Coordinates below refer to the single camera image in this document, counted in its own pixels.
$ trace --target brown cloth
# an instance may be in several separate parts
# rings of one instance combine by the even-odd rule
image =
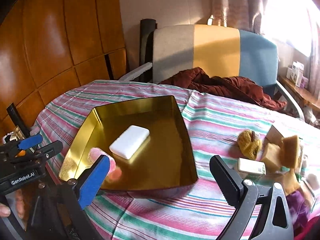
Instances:
[[[180,71],[160,84],[174,85],[197,90],[201,93],[237,99],[275,111],[282,110],[287,104],[287,102],[272,100],[269,95],[263,93],[262,87],[249,78],[210,78],[199,67]]]

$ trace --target white soap bar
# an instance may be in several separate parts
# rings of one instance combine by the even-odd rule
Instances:
[[[110,151],[129,160],[149,136],[148,129],[131,125],[109,147]]]

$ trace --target gold metal box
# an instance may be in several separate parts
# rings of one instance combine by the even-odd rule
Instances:
[[[149,129],[150,135],[129,159],[109,150],[130,125]],[[185,194],[197,181],[188,131],[174,96],[141,98],[104,106],[89,113],[68,150],[59,178],[78,178],[91,167],[88,153],[99,147],[115,160],[122,175],[104,180],[101,190],[132,197],[164,198]]]

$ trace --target table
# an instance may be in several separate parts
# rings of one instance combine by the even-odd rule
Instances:
[[[216,239],[235,209],[227,204],[210,173],[209,160],[213,155],[220,155],[233,167],[237,159],[243,157],[237,136],[245,129],[254,130],[264,139],[271,124],[279,121],[304,138],[306,146],[320,148],[320,130],[260,106],[169,85],[96,80],[57,97],[36,119],[35,125],[43,136],[42,145],[55,140],[63,143],[61,154],[47,163],[51,177],[59,183],[57,175],[64,156],[91,109],[165,95],[176,98],[190,136],[199,179],[193,189],[179,199],[96,196],[85,211],[105,239]],[[318,152],[312,152],[309,158],[309,170],[320,175]],[[241,239],[249,238],[259,210],[256,206]],[[319,214],[320,201],[310,218]]]
[[[320,112],[320,100],[317,100],[308,90],[304,88],[299,88],[293,84],[286,77],[278,76],[279,82],[288,87],[300,100],[301,106],[310,106],[317,112]]]

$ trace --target chair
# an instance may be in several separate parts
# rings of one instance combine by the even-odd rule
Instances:
[[[152,62],[141,65],[119,80],[131,81],[152,70],[151,82],[159,83],[179,71],[194,67],[201,67],[210,77],[243,76],[263,87],[271,97],[277,88],[304,121],[297,102],[276,80],[277,47],[261,35],[209,25],[175,25],[156,29],[151,34]]]

